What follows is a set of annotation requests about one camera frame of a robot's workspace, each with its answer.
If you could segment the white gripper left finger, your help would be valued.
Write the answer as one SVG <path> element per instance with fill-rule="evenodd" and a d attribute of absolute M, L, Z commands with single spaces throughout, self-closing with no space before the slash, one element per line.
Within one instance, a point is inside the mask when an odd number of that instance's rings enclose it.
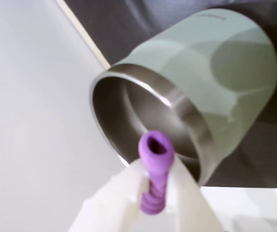
<path fill-rule="evenodd" d="M 140 159 L 86 199 L 71 232 L 130 232 L 137 221 L 142 195 L 148 190 L 149 180 Z"/>

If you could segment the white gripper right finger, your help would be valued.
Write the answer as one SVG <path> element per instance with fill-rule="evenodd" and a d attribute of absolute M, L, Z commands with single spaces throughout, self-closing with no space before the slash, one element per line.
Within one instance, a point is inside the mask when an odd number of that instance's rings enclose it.
<path fill-rule="evenodd" d="M 176 232 L 222 232 L 201 189 L 177 156 L 169 171 L 165 212 L 174 216 Z"/>

